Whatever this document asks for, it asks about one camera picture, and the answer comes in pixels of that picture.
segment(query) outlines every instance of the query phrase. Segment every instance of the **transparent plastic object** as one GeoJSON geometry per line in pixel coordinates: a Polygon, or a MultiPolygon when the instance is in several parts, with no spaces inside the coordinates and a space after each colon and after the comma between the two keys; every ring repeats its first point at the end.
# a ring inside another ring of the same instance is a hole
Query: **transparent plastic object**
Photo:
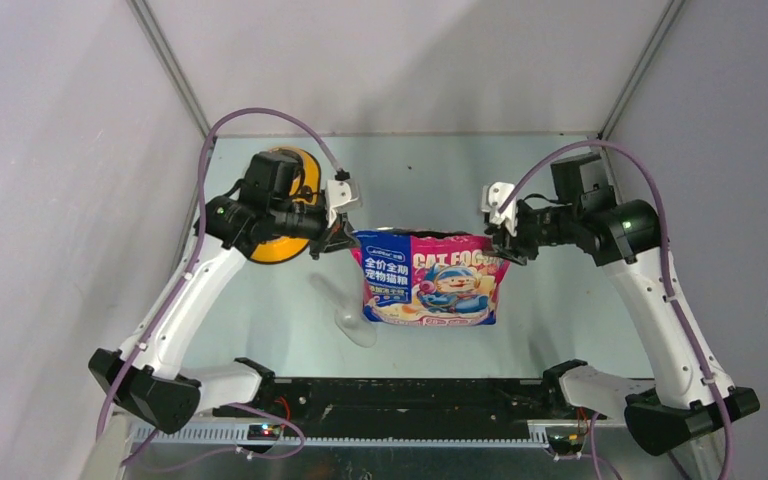
{"type": "Polygon", "coordinates": [[[361,301],[355,301],[323,275],[314,273],[310,284],[334,306],[334,323],[356,345],[369,348],[378,340],[378,332],[361,312],[361,301]]]}

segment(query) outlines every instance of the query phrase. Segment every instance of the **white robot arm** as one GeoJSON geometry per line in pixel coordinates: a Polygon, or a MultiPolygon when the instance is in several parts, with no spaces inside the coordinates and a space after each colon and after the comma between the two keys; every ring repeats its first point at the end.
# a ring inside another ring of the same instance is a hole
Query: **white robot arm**
{"type": "MultiPolygon", "coordinates": [[[[759,409],[749,388],[736,387],[711,353],[682,294],[675,274],[670,297],[661,278],[658,217],[642,200],[617,205],[600,157],[585,154],[552,164],[558,195],[555,205],[532,209],[526,197],[502,204],[514,186],[495,183],[484,189],[482,210],[495,253],[524,265],[538,247],[575,244],[593,257],[616,288],[649,359],[651,381],[600,372],[572,360],[544,373],[558,405],[581,406],[612,418],[625,418],[632,436],[652,455],[722,426],[715,399],[700,362],[670,302],[682,307],[698,339],[732,420],[759,409]]],[[[669,254],[670,271],[672,254],[669,254]]]]}
{"type": "Polygon", "coordinates": [[[261,382],[258,366],[234,361],[221,367],[187,370],[184,354],[213,302],[228,281],[243,267],[255,247],[288,236],[311,241],[310,254],[317,258],[354,246],[346,212],[361,205],[357,185],[348,174],[328,180],[317,204],[294,202],[290,186],[298,178],[297,161],[262,152],[252,159],[234,189],[208,202],[206,234],[196,268],[185,273],[184,258],[155,305],[117,351],[96,350],[90,371],[105,390],[118,375],[116,403],[155,425],[164,433],[180,430],[192,416],[233,402],[250,402],[261,382]],[[232,198],[237,190],[245,191],[232,198]],[[147,341],[140,343],[151,320],[183,285],[147,341]],[[133,363],[123,372],[134,350],[133,363]]]}

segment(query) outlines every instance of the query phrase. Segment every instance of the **pink packaging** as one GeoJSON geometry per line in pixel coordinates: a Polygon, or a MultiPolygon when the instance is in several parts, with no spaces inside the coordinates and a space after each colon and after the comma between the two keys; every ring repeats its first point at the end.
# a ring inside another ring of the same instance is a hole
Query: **pink packaging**
{"type": "Polygon", "coordinates": [[[352,255],[363,269],[363,313],[412,326],[496,323],[498,287],[509,262],[490,257],[490,239],[465,233],[365,230],[352,255]]]}

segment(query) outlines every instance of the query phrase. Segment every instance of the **white wall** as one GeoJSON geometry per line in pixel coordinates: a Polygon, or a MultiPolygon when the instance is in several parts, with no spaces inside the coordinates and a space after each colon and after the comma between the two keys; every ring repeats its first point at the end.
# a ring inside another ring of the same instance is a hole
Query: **white wall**
{"type": "Polygon", "coordinates": [[[77,477],[87,360],[165,283],[198,147],[126,2],[0,2],[0,478],[77,477]]]}
{"type": "MultiPolygon", "coordinates": [[[[620,124],[666,200],[676,268],[711,347],[761,411],[740,478],[768,478],[768,2],[690,2],[620,124]]],[[[644,191],[618,168],[624,193],[644,191]]]]}
{"type": "Polygon", "coordinates": [[[151,2],[210,121],[270,106],[337,133],[596,131],[666,3],[151,2]]]}

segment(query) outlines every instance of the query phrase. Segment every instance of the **metal frame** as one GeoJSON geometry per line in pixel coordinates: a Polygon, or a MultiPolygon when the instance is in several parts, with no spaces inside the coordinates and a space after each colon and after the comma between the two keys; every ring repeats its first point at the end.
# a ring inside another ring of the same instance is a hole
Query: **metal frame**
{"type": "MultiPolygon", "coordinates": [[[[646,41],[646,45],[640,52],[640,56],[635,62],[634,67],[631,69],[631,73],[628,75],[628,79],[620,90],[619,96],[614,101],[614,105],[611,107],[611,111],[608,112],[608,117],[605,119],[605,123],[602,124],[602,128],[594,138],[601,138],[604,140],[610,140],[617,128],[617,125],[622,119],[623,114],[628,108],[628,104],[634,97],[637,88],[643,82],[646,77],[646,73],[649,71],[649,67],[652,66],[655,57],[661,50],[664,44],[664,39],[672,30],[673,25],[678,20],[679,15],[684,10],[684,6],[687,4],[687,0],[670,0],[670,2],[664,7],[664,11],[661,12],[661,17],[658,19],[658,23],[655,24],[655,28],[649,35],[649,40],[646,41]]],[[[614,161],[612,153],[607,150],[602,150],[603,158],[605,159],[605,169],[608,171],[608,178],[610,178],[611,185],[617,194],[617,200],[620,202],[625,201],[622,187],[617,182],[616,172],[614,169],[614,161]]]]}
{"type": "Polygon", "coordinates": [[[720,474],[723,462],[725,461],[725,445],[723,436],[720,433],[712,433],[701,438],[688,442],[686,449],[690,449],[687,455],[693,459],[695,466],[695,478],[710,479],[717,478],[720,474]]]}
{"type": "MultiPolygon", "coordinates": [[[[181,103],[184,105],[184,108],[187,109],[187,113],[193,121],[193,125],[199,130],[202,138],[207,137],[207,133],[210,131],[210,122],[208,122],[207,116],[204,114],[204,110],[201,107],[201,103],[199,103],[198,96],[193,90],[192,85],[190,85],[190,82],[187,80],[187,76],[184,74],[181,64],[178,63],[175,52],[172,51],[172,47],[166,40],[166,35],[163,34],[163,29],[160,28],[160,24],[157,22],[157,18],[154,16],[154,12],[149,6],[148,0],[128,0],[128,4],[131,6],[131,11],[134,13],[137,23],[139,23],[140,27],[143,29],[146,40],[148,40],[149,45],[151,45],[152,50],[154,50],[154,53],[157,55],[157,60],[169,76],[169,82],[172,84],[172,88],[178,93],[178,98],[181,99],[181,103]]],[[[178,266],[178,260],[183,258],[184,249],[187,246],[187,238],[190,233],[190,226],[195,218],[197,201],[198,188],[193,187],[187,220],[181,231],[181,235],[178,238],[174,261],[169,270],[170,274],[175,272],[175,268],[178,266]]]]}
{"type": "MultiPolygon", "coordinates": [[[[247,438],[250,425],[260,425],[262,418],[227,418],[200,415],[190,420],[186,427],[178,432],[167,435],[160,433],[152,444],[177,443],[191,445],[259,445],[272,444],[273,441],[249,440],[247,438]]],[[[310,447],[422,447],[422,448],[547,448],[549,445],[549,429],[574,429],[577,422],[573,420],[528,420],[528,439],[500,440],[446,440],[423,441],[401,440],[388,438],[380,440],[362,438],[327,438],[307,437],[306,445],[310,447]]],[[[625,424],[616,419],[599,420],[599,429],[624,428],[625,424]]],[[[142,420],[131,417],[130,439],[135,444],[148,438],[154,427],[142,420]]],[[[279,440],[281,445],[298,445],[298,439],[279,440]]]]}

